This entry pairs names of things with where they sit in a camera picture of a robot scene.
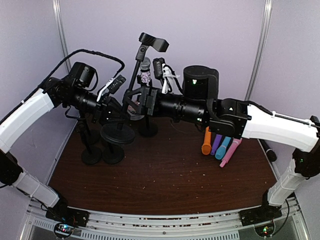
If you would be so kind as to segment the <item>purple microphone's black stand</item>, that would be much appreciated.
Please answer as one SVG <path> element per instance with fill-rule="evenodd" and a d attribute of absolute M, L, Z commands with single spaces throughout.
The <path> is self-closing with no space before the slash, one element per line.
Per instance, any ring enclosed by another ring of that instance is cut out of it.
<path fill-rule="evenodd" d="M 99 132 L 89 128 L 87 118 L 82 113 L 77 119 L 75 131 L 80 134 L 81 140 L 89 145 L 94 145 L 100 140 Z"/>

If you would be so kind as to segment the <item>pink microphone's black stand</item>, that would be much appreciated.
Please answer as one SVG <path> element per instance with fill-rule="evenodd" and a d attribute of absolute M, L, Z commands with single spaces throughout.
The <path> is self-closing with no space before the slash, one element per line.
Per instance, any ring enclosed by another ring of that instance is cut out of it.
<path fill-rule="evenodd" d="M 135 81 L 138 76 L 138 70 L 142 69 L 142 63 L 145 61 L 148 48 L 152 47 L 159 53 L 164 53 L 169 47 L 169 43 L 163 38 L 151 36 L 145 32 L 139 36 L 140 47 L 137 51 L 135 67 L 131 76 L 128 89 L 125 91 L 122 99 L 122 109 L 118 121 L 109 122 L 102 126 L 100 135 L 109 144 L 127 145 L 134 141 L 135 132 L 127 125 L 125 121 L 130 118 L 128 113 L 129 106 L 140 115 L 146 115 L 148 108 L 145 102 L 151 90 L 150 83 L 142 83 L 140 88 L 134 89 Z"/>

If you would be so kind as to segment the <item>silver rhinestone microphone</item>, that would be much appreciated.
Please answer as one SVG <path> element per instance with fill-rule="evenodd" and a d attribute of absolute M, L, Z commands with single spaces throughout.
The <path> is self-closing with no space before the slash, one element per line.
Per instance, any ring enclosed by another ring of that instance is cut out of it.
<path fill-rule="evenodd" d="M 151 79 L 151 60 L 148 57 L 145 57 L 140 64 L 140 84 L 143 86 L 150 87 L 152 85 Z"/>

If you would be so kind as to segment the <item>rhinestone microphone's black stand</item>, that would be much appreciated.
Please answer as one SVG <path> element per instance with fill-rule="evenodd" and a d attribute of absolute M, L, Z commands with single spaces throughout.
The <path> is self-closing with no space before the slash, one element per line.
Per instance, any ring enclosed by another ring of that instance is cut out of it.
<path fill-rule="evenodd" d="M 138 75 L 139 83 L 142 87 L 151 87 L 152 86 L 152 79 L 150 73 L 141 73 Z M 140 125 L 138 128 L 138 133 L 142 137 L 150 138 L 155 136 L 158 133 L 158 126 L 150 121 L 148 115 L 144 117 L 145 124 Z"/>

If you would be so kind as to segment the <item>orange microphone's black stand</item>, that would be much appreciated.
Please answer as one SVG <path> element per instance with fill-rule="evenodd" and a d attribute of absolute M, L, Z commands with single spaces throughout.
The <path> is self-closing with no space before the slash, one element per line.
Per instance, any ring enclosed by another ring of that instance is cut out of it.
<path fill-rule="evenodd" d="M 114 165 L 121 162 L 125 158 L 125 152 L 119 145 L 107 143 L 102 152 L 102 159 L 105 163 Z"/>

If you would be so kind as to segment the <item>orange microphone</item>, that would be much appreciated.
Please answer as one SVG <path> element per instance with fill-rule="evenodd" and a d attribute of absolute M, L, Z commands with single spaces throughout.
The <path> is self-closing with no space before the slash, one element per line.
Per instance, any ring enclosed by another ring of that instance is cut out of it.
<path fill-rule="evenodd" d="M 211 140 L 212 140 L 212 133 L 210 131 L 210 128 L 206 127 L 203 144 L 201 146 L 201 152 L 203 155 L 209 155 L 211 153 L 211 150 L 212 150 Z"/>

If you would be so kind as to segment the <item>purple microphone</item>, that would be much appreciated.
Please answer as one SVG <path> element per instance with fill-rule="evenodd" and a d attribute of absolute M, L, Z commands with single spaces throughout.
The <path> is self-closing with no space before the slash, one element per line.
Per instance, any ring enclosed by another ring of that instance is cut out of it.
<path fill-rule="evenodd" d="M 213 140 L 213 144 L 212 144 L 212 147 L 211 147 L 211 152 L 210 152 L 210 154 L 212 155 L 212 156 L 214 156 L 215 154 L 216 154 L 216 151 L 217 151 L 217 149 L 219 148 L 219 146 L 220 146 L 220 142 L 221 142 L 221 140 L 222 140 L 222 135 L 221 134 L 216 134 L 215 135 L 215 138 L 214 138 L 214 140 Z"/>

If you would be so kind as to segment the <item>blue microphone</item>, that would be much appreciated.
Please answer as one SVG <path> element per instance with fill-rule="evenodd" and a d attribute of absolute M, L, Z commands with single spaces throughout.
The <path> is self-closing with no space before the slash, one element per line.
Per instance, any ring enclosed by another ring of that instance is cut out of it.
<path fill-rule="evenodd" d="M 215 155 L 214 155 L 217 160 L 221 160 L 224 157 L 231 139 L 232 138 L 228 137 L 228 136 L 226 136 L 223 139 L 222 143 L 220 144 L 220 146 L 218 147 L 218 149 L 216 150 Z"/>

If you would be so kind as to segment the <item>pink microphone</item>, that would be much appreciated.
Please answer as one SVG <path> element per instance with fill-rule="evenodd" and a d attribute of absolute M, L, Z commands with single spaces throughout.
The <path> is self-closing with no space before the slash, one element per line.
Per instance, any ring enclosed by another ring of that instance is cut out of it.
<path fill-rule="evenodd" d="M 224 157 L 221 160 L 220 163 L 220 167 L 223 168 L 231 159 L 231 157 L 233 156 L 233 154 L 235 153 L 236 149 L 238 148 L 238 146 L 242 143 L 243 139 L 236 139 L 234 138 L 232 140 L 231 145 L 229 146 L 228 150 L 226 151 Z"/>

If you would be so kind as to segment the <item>black microphone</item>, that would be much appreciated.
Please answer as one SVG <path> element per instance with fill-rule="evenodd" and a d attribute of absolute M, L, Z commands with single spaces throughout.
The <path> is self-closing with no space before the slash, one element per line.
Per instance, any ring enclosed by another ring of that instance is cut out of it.
<path fill-rule="evenodd" d="M 273 151 L 273 149 L 267 144 L 267 142 L 263 139 L 258 139 L 266 158 L 270 161 L 270 162 L 275 162 L 277 160 L 277 155 L 276 153 Z"/>

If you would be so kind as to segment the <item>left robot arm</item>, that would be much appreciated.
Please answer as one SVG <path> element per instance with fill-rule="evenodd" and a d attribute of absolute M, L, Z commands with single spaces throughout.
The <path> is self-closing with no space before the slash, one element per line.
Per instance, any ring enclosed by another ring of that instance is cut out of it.
<path fill-rule="evenodd" d="M 65 77 L 46 79 L 0 122 L 0 182 L 38 200 L 61 222 L 72 218 L 67 200 L 21 167 L 10 151 L 35 122 L 59 106 L 74 107 L 98 120 L 111 102 L 110 95 L 118 91 L 126 78 L 114 76 L 94 94 L 88 87 L 96 73 L 93 67 L 76 62 Z"/>

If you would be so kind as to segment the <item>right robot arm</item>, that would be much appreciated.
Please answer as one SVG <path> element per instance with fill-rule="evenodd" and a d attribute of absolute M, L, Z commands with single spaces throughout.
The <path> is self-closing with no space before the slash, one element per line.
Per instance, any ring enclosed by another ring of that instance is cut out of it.
<path fill-rule="evenodd" d="M 202 65 L 187 66 L 180 94 L 172 92 L 178 77 L 172 68 L 162 64 L 154 69 L 161 82 L 155 88 L 150 68 L 140 69 L 141 88 L 151 96 L 139 98 L 139 112 L 153 117 L 169 117 L 176 122 L 193 123 L 233 139 L 264 139 L 294 147 L 286 172 L 268 189 L 256 210 L 259 220 L 268 220 L 306 179 L 320 172 L 320 122 L 317 117 L 300 119 L 252 102 L 233 98 L 218 99 L 219 73 Z"/>

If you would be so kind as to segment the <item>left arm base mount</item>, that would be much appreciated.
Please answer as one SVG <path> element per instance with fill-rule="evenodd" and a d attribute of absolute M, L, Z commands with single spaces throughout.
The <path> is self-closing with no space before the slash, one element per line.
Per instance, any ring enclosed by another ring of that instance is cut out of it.
<path fill-rule="evenodd" d="M 69 238 L 79 227 L 86 227 L 90 213 L 85 210 L 68 208 L 66 216 L 59 216 L 48 209 L 45 217 L 56 221 L 53 226 L 54 235 L 61 240 Z"/>

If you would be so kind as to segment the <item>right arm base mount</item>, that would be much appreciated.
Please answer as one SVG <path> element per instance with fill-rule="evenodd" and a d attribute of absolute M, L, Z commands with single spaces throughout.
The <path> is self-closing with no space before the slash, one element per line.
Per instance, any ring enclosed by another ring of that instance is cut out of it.
<path fill-rule="evenodd" d="M 242 226 L 254 225 L 255 233 L 263 238 L 272 236 L 276 228 L 274 220 L 282 215 L 280 207 L 274 206 L 259 206 L 239 212 Z"/>

